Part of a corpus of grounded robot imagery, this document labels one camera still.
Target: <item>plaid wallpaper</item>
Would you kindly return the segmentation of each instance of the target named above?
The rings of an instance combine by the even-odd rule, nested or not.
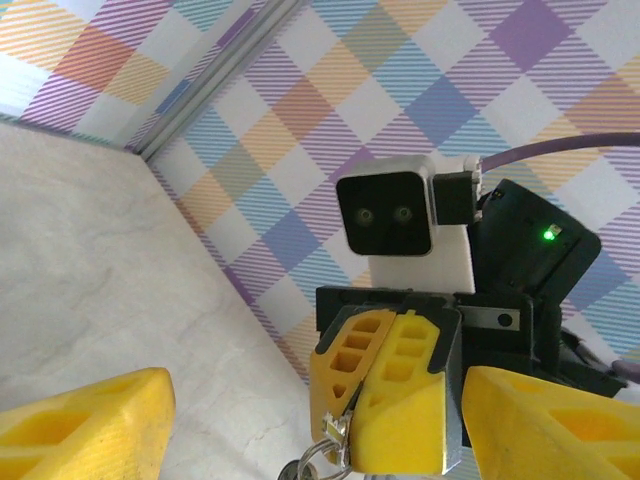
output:
[[[265,0],[0,0],[0,115],[132,148]]]
[[[306,379],[314,289],[368,284],[341,226],[341,172],[640,129],[639,18],[637,0],[316,0],[153,170]],[[566,316],[640,360],[638,151],[536,158],[485,183],[504,177],[601,236]],[[470,453],[451,477],[477,478]]]

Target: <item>yellow gripper jaw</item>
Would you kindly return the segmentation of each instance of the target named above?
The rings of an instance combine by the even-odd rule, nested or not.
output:
[[[351,405],[354,471],[438,475],[462,446],[458,311],[446,300],[407,297],[397,311],[342,311],[311,355],[311,427]]]
[[[156,480],[175,414],[148,368],[0,413],[2,480]]]
[[[471,367],[462,411],[483,480],[640,479],[640,406]]]

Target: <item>key ring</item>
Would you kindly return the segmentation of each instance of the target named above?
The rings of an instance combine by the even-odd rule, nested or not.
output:
[[[300,461],[298,462],[298,478],[303,478],[305,467],[311,462],[311,459],[318,453],[327,454],[331,451],[338,452],[340,450],[340,445],[338,445],[335,441],[325,438],[324,440],[320,440],[315,445],[311,446],[307,449],[306,452],[302,454],[300,457]],[[343,480],[347,478],[347,476],[353,471],[351,466],[347,466],[342,469],[338,473],[330,475],[328,477],[319,478],[318,480]]]

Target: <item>purple cable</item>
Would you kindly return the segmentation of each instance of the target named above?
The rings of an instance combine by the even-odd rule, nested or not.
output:
[[[484,158],[482,171],[488,172],[494,168],[538,155],[594,147],[640,147],[640,132],[594,133],[523,145]]]

